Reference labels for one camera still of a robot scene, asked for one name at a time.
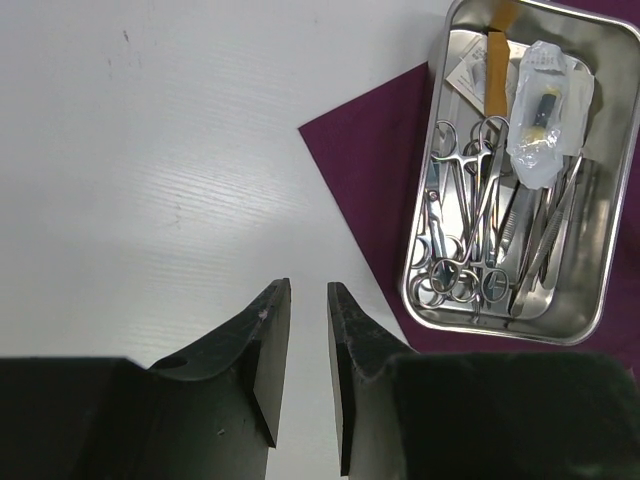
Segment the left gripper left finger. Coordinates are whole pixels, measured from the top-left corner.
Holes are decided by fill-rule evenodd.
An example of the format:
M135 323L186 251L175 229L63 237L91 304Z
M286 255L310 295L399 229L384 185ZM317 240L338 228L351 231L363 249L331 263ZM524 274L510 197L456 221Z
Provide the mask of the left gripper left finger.
M262 479L281 413L288 279L186 347L1 362L5 479Z

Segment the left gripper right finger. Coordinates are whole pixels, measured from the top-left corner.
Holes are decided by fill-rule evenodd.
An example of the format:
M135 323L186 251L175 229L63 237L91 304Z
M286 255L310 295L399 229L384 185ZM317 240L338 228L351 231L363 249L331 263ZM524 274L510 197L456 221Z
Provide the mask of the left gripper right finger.
M639 388L593 353L421 354L327 287L351 479L635 479Z

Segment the long steel forceps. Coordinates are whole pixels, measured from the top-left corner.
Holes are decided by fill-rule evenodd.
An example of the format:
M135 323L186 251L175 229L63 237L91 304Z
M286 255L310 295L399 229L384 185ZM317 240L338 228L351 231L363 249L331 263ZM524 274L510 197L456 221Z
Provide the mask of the long steel forceps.
M462 251L454 258L440 257L430 269L433 291L453 296L462 279L472 285L466 302L478 294L490 302L504 298L510 286L508 274L487 259L487 240L499 192L501 169L506 153L509 122L502 116L490 116L478 126L472 142L476 152L466 155L459 145L459 134L449 120L439 120L436 128L452 135L452 147L446 154L431 154L433 166L454 167L456 198L464 221Z

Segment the steel bandage scissors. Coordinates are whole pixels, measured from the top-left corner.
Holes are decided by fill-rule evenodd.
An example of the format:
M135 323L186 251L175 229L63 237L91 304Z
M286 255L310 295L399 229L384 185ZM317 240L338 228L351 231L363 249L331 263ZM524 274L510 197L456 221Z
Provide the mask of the steel bandage scissors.
M454 258L461 250L457 238L446 235L442 222L440 165L428 167L422 207L422 230L416 235L411 267L426 268L432 261Z

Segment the straight steel scissors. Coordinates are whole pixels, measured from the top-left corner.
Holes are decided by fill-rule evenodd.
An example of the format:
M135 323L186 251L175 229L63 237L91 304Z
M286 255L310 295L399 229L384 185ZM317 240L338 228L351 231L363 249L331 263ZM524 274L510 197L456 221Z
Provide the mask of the straight steel scissors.
M432 153L438 154L446 154L451 150L452 147L452 135L440 131L435 128L434 134L434 146L432 147ZM427 158L427 166L426 172L424 175L424 190L421 197L420 203L420 213L419 213L419 221L418 221L418 233L422 230L422 207L424 201L424 191L425 191L425 182L426 182L426 174L428 167L431 164L431 154ZM462 231L464 221L461 217L461 210L458 205L458 201L456 198L456 187L454 184L454 167L450 164L442 164L440 165L440 195L442 201L442 222L443 228L446 235L451 235L458 239L461 244L462 251ZM412 258L414 253L415 240L413 241L411 260L410 260L410 280L409 280L409 292L411 295L412 302L426 310L434 310L448 302L456 302L460 304L467 304L461 301L461 297L463 296L463 281L461 280L458 287L454 291L453 296L443 296L435 293L431 287L430 283L430 269L435 263L432 261L426 268L421 269L413 269L411 267Z

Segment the small steel scissors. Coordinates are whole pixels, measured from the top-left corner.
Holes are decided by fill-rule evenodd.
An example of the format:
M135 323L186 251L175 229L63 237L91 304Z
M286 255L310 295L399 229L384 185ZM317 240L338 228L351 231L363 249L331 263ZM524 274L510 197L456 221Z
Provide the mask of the small steel scissors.
M462 168L468 209L465 246L469 255L462 273L461 301L494 304L506 297L510 287L508 274L498 266L497 260L500 170L504 150L491 146L486 140L476 140L465 151L472 155L472 160Z

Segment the thin steel tweezers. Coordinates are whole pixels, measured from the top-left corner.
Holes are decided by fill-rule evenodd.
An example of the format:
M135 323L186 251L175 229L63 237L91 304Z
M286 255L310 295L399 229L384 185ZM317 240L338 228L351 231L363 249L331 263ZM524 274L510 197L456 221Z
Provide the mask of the thin steel tweezers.
M527 297L533 291L533 283L539 274L541 265L556 243L561 228L561 223L565 217L565 212L573 201L577 178L583 165L583 160L584 155L583 153L580 153L576 158L572 168L568 172L565 188L560 199L558 200L555 210L548 219L547 226L544 229L541 239L541 244L536 251L533 263L527 271L524 277L524 281L521 285L519 285L516 291L515 297L509 308L509 313L514 318L517 318L522 314Z

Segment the stainless steel instrument tray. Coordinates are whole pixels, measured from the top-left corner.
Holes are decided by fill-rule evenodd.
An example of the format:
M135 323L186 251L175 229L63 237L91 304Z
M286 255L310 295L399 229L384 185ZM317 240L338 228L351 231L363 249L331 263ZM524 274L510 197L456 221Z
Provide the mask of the stainless steel instrument tray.
M565 212L554 247L544 259L522 314L514 318L510 305L519 287L519 268L534 215L539 190L516 228L505 260L498 266L508 274L506 297L494 304L448 302L426 310L416 306L409 292L410 260L418 232L419 207L424 190L427 158L434 146L436 122L449 120L465 151L487 118L446 81L454 68L461 41L450 47L454 31L488 37L502 31L507 39L527 46L541 40L558 45L595 77L582 150L584 160L575 194ZM450 7L443 32L430 60L433 83L429 123L421 151L410 237L399 292L405 311L417 323L444 331L494 335L556 345L575 345L598 327L613 263L620 213L639 131L639 31L627 22L541 1L456 1ZM557 203L568 172L578 155L564 159L552 186ZM501 169L498 240L507 208L519 184L507 152Z

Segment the clear suture packet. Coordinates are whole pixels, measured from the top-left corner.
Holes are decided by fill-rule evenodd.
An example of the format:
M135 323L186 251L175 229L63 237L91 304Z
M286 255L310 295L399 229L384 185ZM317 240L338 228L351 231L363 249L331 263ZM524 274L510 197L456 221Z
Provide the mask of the clear suture packet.
M595 77L553 43L525 49L509 117L507 152L513 172L530 190L551 187L564 159L583 147Z

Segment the white blue label packet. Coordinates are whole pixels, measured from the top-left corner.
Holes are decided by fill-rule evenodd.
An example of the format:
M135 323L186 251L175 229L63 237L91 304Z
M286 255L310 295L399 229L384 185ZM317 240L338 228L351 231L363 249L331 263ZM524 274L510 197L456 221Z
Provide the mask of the white blue label packet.
M486 87L486 37L479 33L462 30L454 31L454 34L456 34L456 37L450 39L449 46L453 47L455 40L461 41L462 51L460 54L453 56L454 68L446 76L446 81L476 110L483 114ZM519 63L527 46L511 40L508 41L508 46L510 58L505 92L507 111L510 112L516 95Z

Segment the orange adhesive strip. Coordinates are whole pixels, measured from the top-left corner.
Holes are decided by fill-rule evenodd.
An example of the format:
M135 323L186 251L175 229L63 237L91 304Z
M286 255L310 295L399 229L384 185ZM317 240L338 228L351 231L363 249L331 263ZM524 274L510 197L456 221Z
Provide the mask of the orange adhesive strip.
M487 37L484 97L484 114L487 117L508 114L506 83L509 59L510 49L505 34L491 31Z

